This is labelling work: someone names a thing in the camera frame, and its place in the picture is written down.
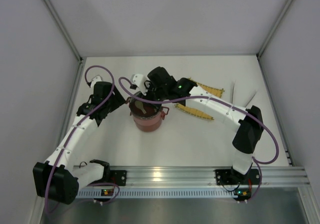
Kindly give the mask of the beige spoon head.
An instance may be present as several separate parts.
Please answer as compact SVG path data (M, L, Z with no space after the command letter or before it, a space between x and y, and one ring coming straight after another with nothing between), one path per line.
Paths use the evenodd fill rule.
M144 109L143 102L136 100L134 104L135 104L136 108L139 109L143 114L147 113L146 110Z

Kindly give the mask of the grey lid with handle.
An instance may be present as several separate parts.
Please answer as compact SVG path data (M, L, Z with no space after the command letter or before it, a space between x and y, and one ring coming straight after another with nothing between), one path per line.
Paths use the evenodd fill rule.
M143 114L139 109L136 108L135 101L135 98L128 97L126 104L130 109L130 115L140 119L152 119L157 115L160 115L160 118L164 119L170 110L168 107L164 107L161 104L149 104L143 102L144 109L146 110L146 114Z

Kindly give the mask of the pink steel pot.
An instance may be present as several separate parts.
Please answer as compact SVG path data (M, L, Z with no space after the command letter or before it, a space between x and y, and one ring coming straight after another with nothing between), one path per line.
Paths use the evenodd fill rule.
M140 129L143 132L153 132L155 130L157 130L159 128L159 126L157 125L153 125L153 126L137 126L138 129Z
M160 127L161 123L162 123L162 119L161 118L152 118L152 119L140 119L137 117L133 117L133 120L135 122L135 125L138 127L139 126L153 126L153 125L157 125Z

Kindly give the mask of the metal tongs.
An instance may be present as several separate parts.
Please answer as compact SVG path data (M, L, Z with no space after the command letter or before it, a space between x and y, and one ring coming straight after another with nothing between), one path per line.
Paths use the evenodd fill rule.
M257 89L243 88L236 80L234 80L231 87L230 101L236 106L249 107L257 92Z

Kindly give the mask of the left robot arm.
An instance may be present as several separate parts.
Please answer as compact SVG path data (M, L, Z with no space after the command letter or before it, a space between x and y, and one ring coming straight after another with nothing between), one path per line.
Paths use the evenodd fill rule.
M91 82L90 86L93 94L88 102L78 108L74 122L60 145L45 162L38 162L33 168L39 197L68 205L82 188L110 180L110 165L106 161L93 159L83 168L74 169L88 138L109 113L125 104L125 99L113 83L97 81Z

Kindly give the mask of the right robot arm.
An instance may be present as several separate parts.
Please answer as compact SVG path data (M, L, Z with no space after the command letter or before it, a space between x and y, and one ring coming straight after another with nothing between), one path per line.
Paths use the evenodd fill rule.
M246 109L232 106L188 78L175 80L163 67L153 69L147 76L135 74L133 82L147 100L171 100L199 110L232 130L235 133L232 141L235 154L230 178L237 183L247 179L255 147L264 131L262 113L258 107Z

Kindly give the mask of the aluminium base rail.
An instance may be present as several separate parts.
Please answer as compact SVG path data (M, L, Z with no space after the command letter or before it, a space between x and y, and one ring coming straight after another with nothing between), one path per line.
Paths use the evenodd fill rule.
M98 184L78 191L78 199L106 201L138 198L222 198L249 195L258 188L304 188L310 185L304 168L252 168L247 181L241 184L229 178L228 168L215 167L112 167L111 183Z

